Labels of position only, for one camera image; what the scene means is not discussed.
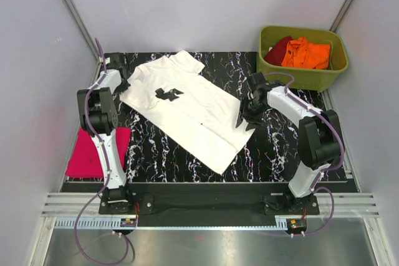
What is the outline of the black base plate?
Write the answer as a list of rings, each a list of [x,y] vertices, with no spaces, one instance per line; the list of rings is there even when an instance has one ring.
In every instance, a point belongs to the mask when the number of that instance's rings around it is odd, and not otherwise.
[[[276,216],[319,215],[314,195],[294,199],[286,183],[132,183],[102,194],[100,214],[138,217],[140,227],[266,227]]]

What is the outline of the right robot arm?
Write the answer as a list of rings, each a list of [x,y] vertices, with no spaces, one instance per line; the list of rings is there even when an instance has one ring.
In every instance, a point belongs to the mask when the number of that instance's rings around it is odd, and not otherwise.
[[[303,101],[291,92],[289,84],[269,81],[261,72],[249,76],[248,89],[251,96],[240,102],[237,126],[245,123],[247,131],[259,128],[265,111],[272,108],[297,128],[299,166],[282,195],[265,198],[265,207],[273,212],[302,212],[324,173],[344,161],[339,116],[334,110],[323,111]]]

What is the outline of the olive green plastic bin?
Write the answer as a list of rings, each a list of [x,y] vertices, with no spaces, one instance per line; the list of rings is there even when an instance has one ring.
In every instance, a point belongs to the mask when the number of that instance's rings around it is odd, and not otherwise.
[[[328,67],[324,70],[300,69],[281,67],[266,62],[264,56],[269,52],[269,49],[286,36],[291,36],[294,39],[305,37],[309,42],[315,44],[330,45]],[[284,83],[289,81],[289,77],[280,75],[280,73],[291,74],[295,78],[294,83],[291,85],[292,88],[322,92],[329,88],[335,79],[347,70],[348,66],[349,61],[344,42],[340,36],[332,31],[301,27],[266,26],[259,33],[256,70],[264,74],[274,72],[275,75],[270,75],[269,78],[271,80],[280,80]]]

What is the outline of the orange t-shirt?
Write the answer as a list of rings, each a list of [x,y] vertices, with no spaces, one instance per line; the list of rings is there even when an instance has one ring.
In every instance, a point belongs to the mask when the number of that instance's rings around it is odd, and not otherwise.
[[[305,37],[290,40],[281,62],[282,67],[324,70],[329,66],[330,44],[315,44]]]

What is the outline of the folded pink t-shirt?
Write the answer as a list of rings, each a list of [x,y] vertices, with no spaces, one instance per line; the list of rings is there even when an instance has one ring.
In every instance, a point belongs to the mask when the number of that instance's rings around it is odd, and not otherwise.
[[[125,169],[125,155],[131,137],[131,129],[118,127],[116,130],[116,143],[118,155]],[[65,175],[70,178],[103,178],[103,171],[99,156],[90,135],[80,129],[77,135],[72,156],[68,162]]]

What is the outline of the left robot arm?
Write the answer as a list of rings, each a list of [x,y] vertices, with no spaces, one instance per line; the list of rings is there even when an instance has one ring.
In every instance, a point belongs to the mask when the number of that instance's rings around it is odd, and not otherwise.
[[[80,127],[89,136],[94,156],[99,159],[103,187],[99,192],[100,214],[126,214],[135,205],[127,184],[118,147],[118,115],[113,100],[114,93],[121,93],[127,82],[125,55],[113,52],[102,55],[103,70],[88,88],[77,91]]]

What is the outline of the white printed t-shirt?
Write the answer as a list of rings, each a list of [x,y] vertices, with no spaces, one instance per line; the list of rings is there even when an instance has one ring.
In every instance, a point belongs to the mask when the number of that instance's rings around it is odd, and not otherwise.
[[[237,123],[240,101],[201,76],[203,69],[185,50],[164,55],[135,68],[120,100],[223,174],[253,131]]]

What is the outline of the dark red t-shirt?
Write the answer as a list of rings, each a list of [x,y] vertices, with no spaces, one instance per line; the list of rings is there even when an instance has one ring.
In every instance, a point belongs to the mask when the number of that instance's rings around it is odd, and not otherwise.
[[[271,65],[281,66],[282,61],[284,60],[284,57],[286,55],[287,44],[291,40],[291,36],[283,37],[264,56],[264,60]]]

